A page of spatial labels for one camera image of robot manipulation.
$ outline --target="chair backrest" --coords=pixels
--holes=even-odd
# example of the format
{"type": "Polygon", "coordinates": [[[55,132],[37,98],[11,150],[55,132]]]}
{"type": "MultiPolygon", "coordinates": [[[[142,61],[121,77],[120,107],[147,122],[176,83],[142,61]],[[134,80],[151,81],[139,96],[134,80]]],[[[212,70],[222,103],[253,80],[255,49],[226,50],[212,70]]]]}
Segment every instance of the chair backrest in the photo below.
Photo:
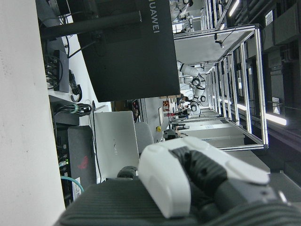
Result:
{"type": "Polygon", "coordinates": [[[150,126],[145,122],[135,123],[136,139],[139,154],[142,153],[147,145],[154,143],[154,138],[151,133],[150,126]]]}

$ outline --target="wall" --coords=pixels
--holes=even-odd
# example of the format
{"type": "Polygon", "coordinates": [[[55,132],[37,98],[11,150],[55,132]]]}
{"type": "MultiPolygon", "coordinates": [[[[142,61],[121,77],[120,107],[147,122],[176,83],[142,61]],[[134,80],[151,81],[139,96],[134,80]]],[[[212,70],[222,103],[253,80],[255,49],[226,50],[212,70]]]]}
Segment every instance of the wall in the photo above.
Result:
{"type": "Polygon", "coordinates": [[[64,203],[35,1],[1,1],[0,33],[0,225],[53,225],[64,203]]]}

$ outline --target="black monitor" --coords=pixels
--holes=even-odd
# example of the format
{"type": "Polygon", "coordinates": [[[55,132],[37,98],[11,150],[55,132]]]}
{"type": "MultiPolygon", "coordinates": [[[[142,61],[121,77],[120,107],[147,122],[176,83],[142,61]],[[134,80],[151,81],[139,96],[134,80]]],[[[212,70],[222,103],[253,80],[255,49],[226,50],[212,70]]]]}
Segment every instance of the black monitor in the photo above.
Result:
{"type": "Polygon", "coordinates": [[[140,11],[142,22],[78,34],[99,102],[180,94],[167,0],[69,0],[74,22],[140,11]]]}

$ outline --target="silver laptop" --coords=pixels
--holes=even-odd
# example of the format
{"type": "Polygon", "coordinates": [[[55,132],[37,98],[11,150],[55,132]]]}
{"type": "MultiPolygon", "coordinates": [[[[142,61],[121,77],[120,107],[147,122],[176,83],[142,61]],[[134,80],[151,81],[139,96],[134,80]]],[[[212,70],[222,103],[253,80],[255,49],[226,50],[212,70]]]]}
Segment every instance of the silver laptop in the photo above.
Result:
{"type": "Polygon", "coordinates": [[[116,178],[125,166],[138,167],[139,153],[131,111],[95,113],[95,131],[102,181],[116,178]]]}

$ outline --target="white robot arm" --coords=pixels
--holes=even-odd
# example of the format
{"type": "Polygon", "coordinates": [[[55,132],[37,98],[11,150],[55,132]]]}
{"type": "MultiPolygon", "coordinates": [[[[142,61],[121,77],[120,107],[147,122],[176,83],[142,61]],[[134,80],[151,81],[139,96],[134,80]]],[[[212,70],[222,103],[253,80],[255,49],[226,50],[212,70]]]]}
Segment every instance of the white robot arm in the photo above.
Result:
{"type": "Polygon", "coordinates": [[[192,78],[184,78],[184,80],[180,81],[189,85],[193,88],[193,99],[190,103],[191,110],[198,114],[200,112],[198,99],[204,93],[206,88],[206,81],[204,77],[198,72],[198,70],[189,65],[183,64],[180,61],[177,61],[178,71],[183,73],[184,75],[189,75],[192,78]]]}
{"type": "Polygon", "coordinates": [[[221,213],[244,203],[285,202],[268,186],[268,174],[196,137],[147,146],[139,178],[166,218],[190,212],[190,180],[212,197],[221,213]]]}

